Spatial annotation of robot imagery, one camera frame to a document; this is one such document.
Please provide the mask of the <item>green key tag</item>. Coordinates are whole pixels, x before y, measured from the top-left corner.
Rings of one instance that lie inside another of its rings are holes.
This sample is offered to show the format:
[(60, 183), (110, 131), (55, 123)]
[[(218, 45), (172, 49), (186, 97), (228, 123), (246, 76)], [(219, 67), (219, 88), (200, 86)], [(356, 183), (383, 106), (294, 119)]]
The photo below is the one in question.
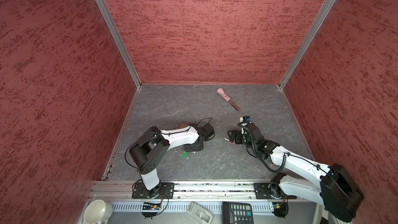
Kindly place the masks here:
[(184, 151), (184, 152), (181, 154), (181, 157), (182, 157), (182, 158), (185, 158), (185, 157), (187, 156), (187, 154), (188, 154), (188, 153)]

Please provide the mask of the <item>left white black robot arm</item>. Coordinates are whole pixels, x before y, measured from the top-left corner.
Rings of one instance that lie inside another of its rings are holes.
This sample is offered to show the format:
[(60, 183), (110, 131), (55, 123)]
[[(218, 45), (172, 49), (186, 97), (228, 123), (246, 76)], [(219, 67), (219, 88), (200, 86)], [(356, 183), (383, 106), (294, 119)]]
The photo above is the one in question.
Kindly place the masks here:
[(173, 148), (182, 146), (185, 152), (197, 152), (204, 149), (204, 142), (215, 135), (214, 128), (207, 123), (196, 123), (176, 130), (160, 130), (151, 127), (137, 138), (126, 150), (138, 169), (142, 182), (148, 191), (157, 192), (161, 186), (157, 167), (165, 154)]

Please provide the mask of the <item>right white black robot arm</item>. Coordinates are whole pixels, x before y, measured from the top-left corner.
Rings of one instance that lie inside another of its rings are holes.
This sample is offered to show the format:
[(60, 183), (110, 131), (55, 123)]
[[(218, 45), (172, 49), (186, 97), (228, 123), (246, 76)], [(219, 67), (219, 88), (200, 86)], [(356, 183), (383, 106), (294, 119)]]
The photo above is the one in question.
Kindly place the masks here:
[(345, 223), (356, 217), (364, 193), (346, 168), (304, 158), (265, 139), (260, 129), (247, 120), (238, 127), (240, 130), (228, 131), (229, 141), (251, 149), (254, 157), (275, 174), (268, 185), (273, 198), (295, 196), (315, 202)]

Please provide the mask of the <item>grey plastic device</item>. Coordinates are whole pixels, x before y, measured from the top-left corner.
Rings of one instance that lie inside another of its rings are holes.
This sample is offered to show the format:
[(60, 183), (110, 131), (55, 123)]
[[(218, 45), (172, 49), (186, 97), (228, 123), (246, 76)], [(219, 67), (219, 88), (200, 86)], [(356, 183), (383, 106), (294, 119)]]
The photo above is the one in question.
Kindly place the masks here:
[(211, 224), (214, 216), (207, 209), (201, 207), (195, 202), (191, 202), (187, 209), (187, 214), (190, 215), (199, 224)]

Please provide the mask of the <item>black calculator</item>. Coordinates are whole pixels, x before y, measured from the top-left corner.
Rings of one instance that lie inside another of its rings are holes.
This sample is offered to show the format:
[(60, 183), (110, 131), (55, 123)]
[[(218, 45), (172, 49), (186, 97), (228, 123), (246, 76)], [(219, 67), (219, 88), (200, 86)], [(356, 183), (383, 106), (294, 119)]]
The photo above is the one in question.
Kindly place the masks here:
[(223, 224), (254, 224), (252, 206), (248, 203), (223, 202)]

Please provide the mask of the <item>white mug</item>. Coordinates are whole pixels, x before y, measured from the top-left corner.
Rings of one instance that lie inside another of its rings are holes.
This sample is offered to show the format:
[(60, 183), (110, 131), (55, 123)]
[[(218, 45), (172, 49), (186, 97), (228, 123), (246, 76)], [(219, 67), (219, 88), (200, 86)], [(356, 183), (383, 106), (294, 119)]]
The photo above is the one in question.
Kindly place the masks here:
[(104, 200), (95, 200), (84, 212), (85, 224), (107, 224), (113, 214), (112, 205)]

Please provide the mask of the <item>pink handled knife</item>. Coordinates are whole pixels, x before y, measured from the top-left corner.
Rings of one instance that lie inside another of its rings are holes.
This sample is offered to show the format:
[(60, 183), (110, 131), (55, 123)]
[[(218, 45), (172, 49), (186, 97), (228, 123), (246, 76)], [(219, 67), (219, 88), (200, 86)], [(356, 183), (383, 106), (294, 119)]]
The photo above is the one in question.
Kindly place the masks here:
[(227, 102), (229, 102), (238, 112), (240, 111), (240, 108), (231, 100), (231, 98), (225, 93), (222, 88), (218, 88), (217, 93), (221, 95)]

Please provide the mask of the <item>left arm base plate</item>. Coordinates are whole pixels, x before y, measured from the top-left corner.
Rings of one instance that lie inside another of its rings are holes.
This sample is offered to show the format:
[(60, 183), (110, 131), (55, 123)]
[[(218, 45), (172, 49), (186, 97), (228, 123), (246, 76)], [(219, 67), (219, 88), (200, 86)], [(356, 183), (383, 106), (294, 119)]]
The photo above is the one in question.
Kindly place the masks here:
[(148, 190), (144, 183), (139, 181), (133, 184), (132, 199), (172, 199), (174, 194), (174, 183), (160, 183), (152, 190)]

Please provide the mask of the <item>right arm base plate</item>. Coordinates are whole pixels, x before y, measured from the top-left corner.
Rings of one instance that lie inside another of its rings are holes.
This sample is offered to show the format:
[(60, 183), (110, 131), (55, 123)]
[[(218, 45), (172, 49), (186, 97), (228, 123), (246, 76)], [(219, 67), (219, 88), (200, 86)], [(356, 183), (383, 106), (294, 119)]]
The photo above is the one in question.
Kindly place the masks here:
[(276, 183), (254, 183), (254, 192), (258, 200), (288, 200), (297, 199), (296, 196), (286, 195)]

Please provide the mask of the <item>aluminium front rail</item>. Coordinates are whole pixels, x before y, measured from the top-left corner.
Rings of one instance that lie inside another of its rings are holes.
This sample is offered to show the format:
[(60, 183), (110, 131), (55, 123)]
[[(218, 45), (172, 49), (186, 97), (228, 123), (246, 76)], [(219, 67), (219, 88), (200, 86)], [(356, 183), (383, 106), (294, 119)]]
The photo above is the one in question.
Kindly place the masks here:
[[(254, 183), (276, 183), (282, 191), (297, 199), (308, 200), (318, 204), (323, 203), (324, 194), (319, 186), (291, 176), (282, 179), (271, 180), (227, 180), (227, 181), (162, 181), (162, 183), (174, 183), (172, 201), (196, 201), (196, 200), (224, 200), (224, 201), (260, 201), (256, 199)], [(107, 201), (149, 200), (132, 199), (132, 187), (135, 181), (96, 181), (88, 198), (104, 199)]]

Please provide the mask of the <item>left aluminium corner post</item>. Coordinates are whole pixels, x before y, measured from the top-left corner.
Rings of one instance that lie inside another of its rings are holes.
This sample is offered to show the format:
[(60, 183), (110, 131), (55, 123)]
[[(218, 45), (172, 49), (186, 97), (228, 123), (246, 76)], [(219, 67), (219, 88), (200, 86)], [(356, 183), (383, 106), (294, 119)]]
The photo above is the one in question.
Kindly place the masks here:
[(124, 44), (122, 37), (117, 29), (117, 26), (112, 18), (112, 15), (106, 5), (105, 0), (95, 0), (95, 2), (102, 14), (102, 17), (103, 17), (110, 33), (111, 33), (111, 36), (119, 50), (119, 53), (122, 56), (122, 59), (130, 73), (130, 76), (134, 81), (134, 84), (136, 85), (137, 89), (140, 90), (142, 87), (141, 80), (140, 80), (138, 73), (133, 65), (133, 62), (129, 56), (127, 48), (125, 47), (125, 44)]

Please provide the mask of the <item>aluminium corner post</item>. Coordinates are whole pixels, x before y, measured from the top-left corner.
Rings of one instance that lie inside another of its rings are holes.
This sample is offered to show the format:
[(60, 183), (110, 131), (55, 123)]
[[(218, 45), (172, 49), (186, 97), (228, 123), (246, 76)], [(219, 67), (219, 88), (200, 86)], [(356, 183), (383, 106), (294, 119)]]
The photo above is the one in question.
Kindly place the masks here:
[(110, 33), (111, 33), (111, 36), (119, 50), (119, 53), (122, 56), (122, 59), (130, 73), (130, 76), (134, 81), (134, 84), (136, 85), (137, 89), (140, 90), (142, 87), (141, 80), (140, 80), (138, 73), (133, 65), (133, 62), (129, 56), (127, 48), (125, 47), (125, 44), (124, 44), (122, 37), (117, 29), (117, 26), (112, 18), (112, 15), (106, 5), (105, 0), (95, 0), (95, 2), (102, 14), (102, 17), (103, 17)]
[(314, 21), (311, 24), (311, 27), (309, 28), (292, 62), (290, 63), (287, 71), (285, 72), (282, 80), (279, 83), (279, 88), (281, 91), (283, 91), (284, 87), (286, 86), (299, 62), (303, 58), (305, 52), (307, 51), (308, 47), (310, 46), (312, 40), (316, 36), (318, 30), (320, 29), (335, 2), (336, 0), (324, 0), (324, 2), (322, 3)]

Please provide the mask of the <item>right aluminium corner post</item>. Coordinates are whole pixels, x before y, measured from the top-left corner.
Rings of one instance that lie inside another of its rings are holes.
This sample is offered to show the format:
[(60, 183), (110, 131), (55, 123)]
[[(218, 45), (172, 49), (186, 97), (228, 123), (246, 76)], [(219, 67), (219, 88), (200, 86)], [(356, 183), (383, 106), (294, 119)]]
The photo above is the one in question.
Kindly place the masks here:
[(311, 27), (309, 28), (292, 62), (290, 63), (287, 71), (285, 72), (282, 80), (279, 83), (279, 88), (281, 91), (283, 91), (284, 87), (286, 86), (299, 62), (303, 58), (305, 52), (307, 51), (308, 47), (310, 46), (312, 40), (316, 36), (318, 30), (320, 29), (335, 2), (336, 0), (324, 0), (324, 2), (322, 3), (314, 21), (311, 24)]

